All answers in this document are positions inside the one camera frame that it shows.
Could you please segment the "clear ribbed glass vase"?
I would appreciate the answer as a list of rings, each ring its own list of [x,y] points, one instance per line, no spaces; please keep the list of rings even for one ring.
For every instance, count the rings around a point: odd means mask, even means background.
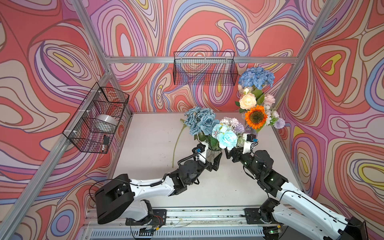
[[[206,162],[208,163],[212,163],[214,162],[214,158],[220,153],[222,152],[222,150],[211,150],[211,149],[208,149],[206,151]]]

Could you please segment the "light aqua rose bunch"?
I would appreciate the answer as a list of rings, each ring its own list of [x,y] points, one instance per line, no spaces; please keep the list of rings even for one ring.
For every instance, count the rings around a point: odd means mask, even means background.
[[[212,137],[218,141],[220,149],[232,150],[237,146],[238,136],[232,130],[232,127],[219,123],[213,127]]]

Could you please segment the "orange flower green leaves stem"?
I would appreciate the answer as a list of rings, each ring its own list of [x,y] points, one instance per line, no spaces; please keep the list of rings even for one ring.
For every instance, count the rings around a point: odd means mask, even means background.
[[[256,105],[245,113],[245,121],[247,125],[256,132],[259,132],[264,127],[267,118],[268,115],[266,114],[265,108],[259,105]]]

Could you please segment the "teal succulent flower bunch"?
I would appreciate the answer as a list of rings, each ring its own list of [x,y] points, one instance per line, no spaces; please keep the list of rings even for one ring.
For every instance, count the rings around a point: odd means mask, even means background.
[[[185,113],[185,117],[184,126],[189,128],[189,134],[200,142],[206,142],[212,135],[214,127],[220,123],[210,108],[192,108]]]

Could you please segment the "white poppy flower stem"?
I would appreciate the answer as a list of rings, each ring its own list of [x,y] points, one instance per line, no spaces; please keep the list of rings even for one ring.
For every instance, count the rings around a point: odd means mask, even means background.
[[[178,143],[179,143],[180,137],[181,137],[181,135],[182,135],[184,129],[186,128],[185,120],[180,119],[180,121],[183,123],[183,126],[182,126],[182,128],[181,128],[181,130],[180,130],[180,132],[179,132],[179,134],[178,134],[178,137],[177,137],[176,142],[175,142],[175,145],[174,145],[173,155],[172,155],[172,168],[174,168],[174,166],[175,166],[175,154],[176,154],[177,145],[178,145]]]

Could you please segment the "cream peach rose bunch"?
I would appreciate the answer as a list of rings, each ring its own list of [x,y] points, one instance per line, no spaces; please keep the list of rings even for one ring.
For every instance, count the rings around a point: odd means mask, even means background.
[[[240,95],[240,98],[238,101],[235,101],[235,105],[242,111],[248,111],[257,105],[257,99],[253,94],[253,90],[253,87],[243,87],[242,85],[238,85],[238,94]]]

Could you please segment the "blue hydrangea flower stem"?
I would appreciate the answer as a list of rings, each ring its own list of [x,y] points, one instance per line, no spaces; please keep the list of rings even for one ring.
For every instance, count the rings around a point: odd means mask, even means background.
[[[265,70],[262,67],[252,67],[246,69],[239,78],[238,84],[242,88],[253,87],[262,90],[265,86],[272,87],[275,81],[274,73]]]

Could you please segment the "small pastel flower spray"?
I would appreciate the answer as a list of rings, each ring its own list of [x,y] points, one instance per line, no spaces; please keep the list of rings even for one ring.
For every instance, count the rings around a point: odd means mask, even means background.
[[[236,118],[224,117],[220,123],[229,126],[236,135],[245,133],[244,125],[240,123]]]

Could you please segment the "purple ribbed glass vase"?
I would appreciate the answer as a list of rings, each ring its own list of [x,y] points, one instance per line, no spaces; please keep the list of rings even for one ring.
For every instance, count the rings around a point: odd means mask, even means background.
[[[252,128],[245,128],[245,133],[252,134],[252,135],[258,135],[258,132],[255,129]]]

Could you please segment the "pastel mixed flower bouquet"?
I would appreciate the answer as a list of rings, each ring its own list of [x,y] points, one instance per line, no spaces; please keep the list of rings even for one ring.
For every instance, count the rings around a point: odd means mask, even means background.
[[[266,111],[267,120],[266,126],[272,126],[275,129],[282,129],[285,127],[285,120],[280,117],[279,113],[274,109],[269,109]]]

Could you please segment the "pink peony flower stem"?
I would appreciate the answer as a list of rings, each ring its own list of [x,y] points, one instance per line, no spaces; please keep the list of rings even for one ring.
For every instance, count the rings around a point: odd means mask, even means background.
[[[275,104],[275,102],[276,102],[276,100],[275,100],[273,95],[271,95],[271,94],[265,95],[264,102],[263,102],[264,106],[270,106],[271,107],[272,105]]]

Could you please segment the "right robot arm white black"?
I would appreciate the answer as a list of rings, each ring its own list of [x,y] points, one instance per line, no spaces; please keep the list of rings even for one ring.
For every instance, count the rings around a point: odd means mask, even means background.
[[[227,159],[240,162],[259,187],[270,194],[259,209],[265,223],[276,221],[312,240],[367,240],[366,222],[340,215],[305,193],[273,170],[274,160],[265,150],[244,153],[243,148],[226,151]]]

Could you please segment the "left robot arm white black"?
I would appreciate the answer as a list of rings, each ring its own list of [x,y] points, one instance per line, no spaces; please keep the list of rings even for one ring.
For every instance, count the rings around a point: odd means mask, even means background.
[[[119,218],[146,225],[155,217],[149,199],[171,197],[185,192],[188,186],[198,185],[203,171],[217,171],[223,153],[215,151],[212,160],[207,153],[195,152],[178,161],[178,168],[161,179],[134,180],[127,174],[109,180],[96,191],[97,222],[108,224]]]

